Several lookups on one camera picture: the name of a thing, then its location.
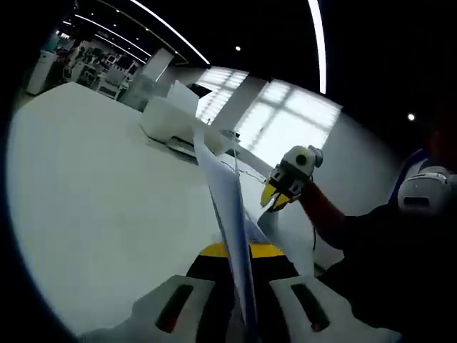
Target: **led light strip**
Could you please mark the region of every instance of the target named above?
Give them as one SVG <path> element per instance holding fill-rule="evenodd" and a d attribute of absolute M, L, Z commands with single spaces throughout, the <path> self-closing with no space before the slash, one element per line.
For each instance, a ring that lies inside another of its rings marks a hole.
<path fill-rule="evenodd" d="M 143 4 L 140 4 L 137 0 L 130 0 L 130 2 L 134 3 L 135 5 L 137 5 L 138 7 L 140 7 L 141 9 L 143 9 L 144 11 L 148 12 L 150 15 L 152 15 L 154 18 L 156 18 L 157 20 L 159 20 L 163 25 L 165 25 L 166 27 L 168 27 L 175 35 L 177 35 L 184 43 L 186 43 L 189 48 L 191 48 L 192 50 L 195 51 L 195 53 L 197 55 L 200 56 L 201 59 L 203 59 L 205 61 L 206 64 L 209 64 L 209 61 L 207 59 L 205 59 L 205 57 L 200 54 L 200 52 L 195 49 L 195 47 L 190 44 L 187 39 L 185 39 L 184 37 L 182 37 L 182 35 L 180 35 L 180 33 L 177 32 L 177 30 L 175 30 L 173 27 L 171 27 L 171 25 L 169 23 L 167 23 L 166 21 L 164 21 L 160 16 L 158 16 L 157 14 L 155 14 L 154 12 L 152 12 L 150 9 L 148 9 L 146 6 L 144 6 Z"/>
<path fill-rule="evenodd" d="M 317 57 L 319 62 L 319 89 L 322 94 L 327 89 L 327 62 L 326 62 L 326 45 L 323 39 L 323 27 L 321 11 L 319 10 L 318 0 L 308 0 L 311 16 L 313 17 L 314 31 L 316 32 Z"/>
<path fill-rule="evenodd" d="M 142 64 L 145 64 L 145 63 L 146 63 L 145 61 L 143 61 L 143 60 L 142 60 L 142 59 L 140 59 L 139 57 L 136 57 L 136 56 L 135 56 L 135 55 L 133 55 L 131 52 L 129 52 L 129 51 L 127 51 L 127 50 L 125 50 L 124 48 L 121 48 L 119 45 L 117 45 L 117 44 L 113 43 L 113 42 L 112 42 L 112 41 L 110 41 L 109 39 L 106 39 L 106 38 L 104 38 L 104 37 L 100 36 L 99 34 L 96 34 L 96 35 L 95 35 L 95 37 L 99 37 L 99 38 L 103 39 L 104 41 L 107 41 L 108 43 L 110 43 L 110 44 L 113 44 L 114 46 L 117 46 L 118 48 L 120 48 L 120 50 L 122 50 L 122 51 L 125 51 L 127 54 L 129 54 L 129 55 L 131 55 L 131 56 L 135 57 L 136 59 L 138 59 L 138 60 L 139 60 L 139 61 L 140 61 Z"/>
<path fill-rule="evenodd" d="M 105 26 L 102 26 L 100 25 L 99 23 L 96 23 L 95 21 L 92 21 L 90 19 L 87 19 L 87 18 L 84 18 L 83 16 L 80 16 L 78 14 L 75 14 L 74 16 L 80 18 L 80 19 L 83 19 L 85 21 L 88 21 L 89 23 L 92 23 L 94 25 L 97 25 L 98 27 L 101 27 L 103 30 L 107 30 L 108 32 L 111 32 L 112 34 L 118 36 L 120 39 L 123 39 L 124 41 L 126 41 L 127 43 L 130 43 L 131 45 L 135 46 L 137 49 L 141 50 L 143 53 L 145 53 L 146 55 L 148 55 L 149 57 L 151 57 L 151 54 L 148 53 L 147 51 L 144 51 L 142 48 L 140 48 L 138 45 L 132 43 L 131 41 L 129 41 L 128 39 L 125 39 L 123 36 L 121 36 L 120 34 L 117 34 L 116 32 L 106 28 Z"/>

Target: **sheet of paper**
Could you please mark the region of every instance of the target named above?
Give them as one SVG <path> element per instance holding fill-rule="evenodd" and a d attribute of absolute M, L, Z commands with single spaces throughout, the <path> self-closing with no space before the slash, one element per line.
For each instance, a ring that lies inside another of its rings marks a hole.
<path fill-rule="evenodd" d="M 208 182 L 214 211 L 228 250 L 233 280 L 241 305 L 246 331 L 256 340 L 256 300 L 254 296 L 246 218 L 238 172 L 222 164 L 204 143 L 204 133 L 194 129 L 197 162 Z"/>
<path fill-rule="evenodd" d="M 256 220 L 246 212 L 246 218 L 244 221 L 244 229 L 248 240 L 253 243 L 270 244 L 270 241 L 266 238 L 261 228 L 256 223 Z"/>

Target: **robotic arm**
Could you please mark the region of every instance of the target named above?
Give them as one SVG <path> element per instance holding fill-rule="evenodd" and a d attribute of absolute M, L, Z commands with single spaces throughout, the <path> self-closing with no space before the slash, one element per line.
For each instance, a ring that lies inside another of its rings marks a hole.
<path fill-rule="evenodd" d="M 320 149 L 310 145 L 308 148 L 294 146 L 276 165 L 266 180 L 265 189 L 261 196 L 264 207 L 274 198 L 271 212 L 283 209 L 289 202 L 301 194 L 306 182 L 311 178 L 314 167 L 319 168 L 323 162 Z"/>

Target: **window blinds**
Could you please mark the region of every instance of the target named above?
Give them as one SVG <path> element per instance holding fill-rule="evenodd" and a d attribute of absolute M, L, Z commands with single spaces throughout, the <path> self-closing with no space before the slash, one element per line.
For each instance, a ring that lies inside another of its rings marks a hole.
<path fill-rule="evenodd" d="M 270 166 L 293 146 L 322 148 L 341 107 L 300 87 L 273 80 L 236 127 L 240 145 Z"/>
<path fill-rule="evenodd" d="M 206 70 L 196 83 L 212 92 L 200 99 L 196 117 L 210 124 L 247 76 L 248 73 L 239 70 L 215 67 Z"/>

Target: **white table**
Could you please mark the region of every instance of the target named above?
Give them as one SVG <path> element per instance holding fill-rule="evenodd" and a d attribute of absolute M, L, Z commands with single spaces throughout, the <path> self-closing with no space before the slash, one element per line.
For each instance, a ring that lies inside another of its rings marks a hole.
<path fill-rule="evenodd" d="M 185 274 L 220 237 L 203 172 L 147 144 L 140 116 L 69 83 L 14 117 L 7 156 L 14 230 L 38 288 L 75 334 L 127 318 L 135 300 Z M 263 185 L 242 174 L 241 186 L 246 208 L 259 213 Z M 284 210 L 297 211 L 284 212 L 284 226 L 308 251 L 311 233 L 300 233 L 297 206 Z"/>

